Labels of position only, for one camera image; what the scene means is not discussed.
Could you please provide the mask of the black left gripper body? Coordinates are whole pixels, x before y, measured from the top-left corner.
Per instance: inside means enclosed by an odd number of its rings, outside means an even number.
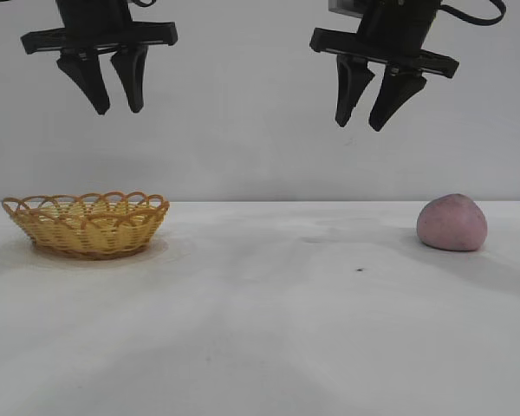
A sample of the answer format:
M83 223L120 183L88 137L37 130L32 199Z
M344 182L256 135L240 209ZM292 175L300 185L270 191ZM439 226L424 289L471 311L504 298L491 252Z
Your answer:
M133 20L127 1L64 0L58 1L56 6L63 26L23 35L21 42L27 54L172 46L179 39L174 22Z

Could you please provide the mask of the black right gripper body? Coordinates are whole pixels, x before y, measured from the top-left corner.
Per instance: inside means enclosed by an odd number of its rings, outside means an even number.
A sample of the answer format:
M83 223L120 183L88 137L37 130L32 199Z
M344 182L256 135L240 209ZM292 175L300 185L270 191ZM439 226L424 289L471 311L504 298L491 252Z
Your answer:
M309 46L354 63L375 62L451 79L458 62L422 49L439 6L439 1L427 0L369 1L356 32L316 28Z

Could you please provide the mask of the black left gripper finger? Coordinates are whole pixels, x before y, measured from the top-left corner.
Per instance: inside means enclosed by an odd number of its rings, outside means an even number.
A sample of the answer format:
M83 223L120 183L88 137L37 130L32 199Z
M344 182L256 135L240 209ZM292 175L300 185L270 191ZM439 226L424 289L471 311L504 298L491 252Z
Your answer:
M124 88L128 105L135 114L144 107L143 81L147 52L147 45L129 45L118 49L110 59Z
M97 114L104 115L108 111L110 100L96 50L62 51L56 64L88 98Z

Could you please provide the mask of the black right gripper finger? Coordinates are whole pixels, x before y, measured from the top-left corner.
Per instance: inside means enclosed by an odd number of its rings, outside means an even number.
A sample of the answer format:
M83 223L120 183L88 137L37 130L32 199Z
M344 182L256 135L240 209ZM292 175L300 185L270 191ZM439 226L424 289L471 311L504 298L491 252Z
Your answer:
M345 127L374 73L368 68L367 61L357 60L351 55L338 55L336 66L338 95L335 121L339 127Z
M426 86L417 69L386 66L380 91L369 115L368 124L379 132L400 107Z

